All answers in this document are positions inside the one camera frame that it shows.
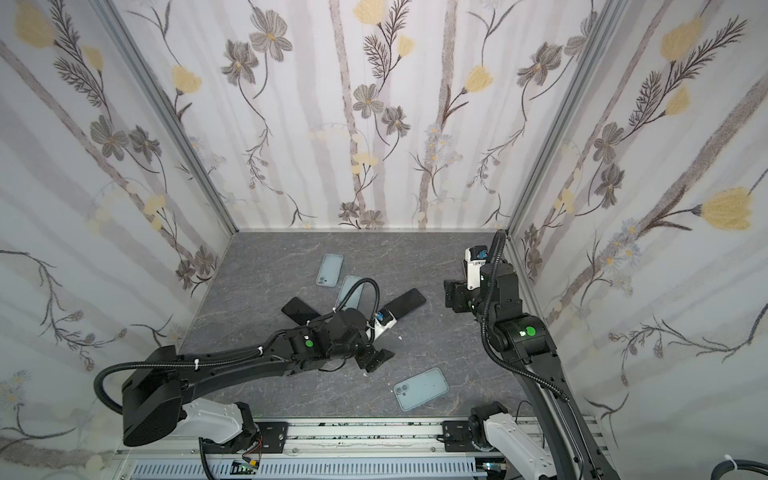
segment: white cable tie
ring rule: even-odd
[[[723,456],[725,457],[726,460],[730,460],[730,462],[733,463],[733,470],[738,470],[739,469],[739,465],[736,464],[736,460],[734,460],[732,456],[730,456],[728,454],[725,454]]]

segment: light blue phone case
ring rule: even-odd
[[[437,367],[395,384],[395,398],[404,412],[422,406],[446,392],[448,382]]]
[[[320,286],[336,286],[341,274],[341,264],[344,256],[338,253],[326,253],[323,257],[323,263],[320,265],[320,271],[317,273],[317,283]]]
[[[357,280],[360,280],[359,276],[347,275],[344,277],[344,281],[341,283],[341,290],[339,291],[339,297],[336,299],[337,306],[341,303],[346,293],[349,292],[349,289],[352,288],[352,285],[354,285]],[[360,304],[360,296],[362,295],[362,289],[364,288],[364,286],[365,284],[358,286],[355,289],[353,294],[349,297],[349,300],[346,301],[346,304],[344,305],[344,310],[348,308],[357,308],[357,306]]]

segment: gray tabletop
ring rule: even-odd
[[[376,348],[392,350],[393,359],[373,373],[348,361],[336,372],[260,379],[210,397],[247,402],[254,416],[264,418],[468,415],[470,408],[494,400],[516,409],[525,399],[517,380],[485,355],[473,317],[453,313],[443,303],[442,281],[462,278],[464,250],[489,245],[491,239],[491,233],[238,233],[182,351],[261,343],[274,330],[296,325],[280,312],[292,297],[326,313],[345,275],[370,276],[379,284],[382,304],[414,287],[427,299],[376,339]],[[335,288],[315,284],[326,253],[344,256]],[[368,286],[360,303],[366,315],[372,298]],[[403,412],[393,386],[432,367],[442,370],[449,391]],[[530,411],[524,404],[521,412]]]

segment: wall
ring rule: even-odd
[[[96,372],[180,345],[229,235],[87,2],[0,12],[0,477],[99,478]]]
[[[240,228],[496,228],[602,1],[115,0]]]
[[[513,235],[622,478],[765,460],[766,27],[630,2]]]

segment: phone case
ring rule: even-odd
[[[404,412],[422,406],[446,392],[448,382],[438,367],[395,384],[395,398]]]
[[[346,293],[349,292],[349,289],[352,288],[352,285],[354,285],[357,280],[360,280],[359,276],[347,275],[344,277],[344,281],[341,283],[341,290],[339,291],[339,297],[336,298],[337,306],[341,303]],[[362,295],[362,289],[364,286],[365,284],[358,286],[357,289],[355,289],[353,294],[349,297],[349,300],[346,301],[346,305],[344,305],[344,310],[348,308],[357,308],[357,306],[360,304],[360,297]]]
[[[341,264],[344,256],[338,253],[326,253],[323,257],[323,263],[320,264],[320,271],[317,273],[317,283],[320,286],[336,286],[341,274]]]

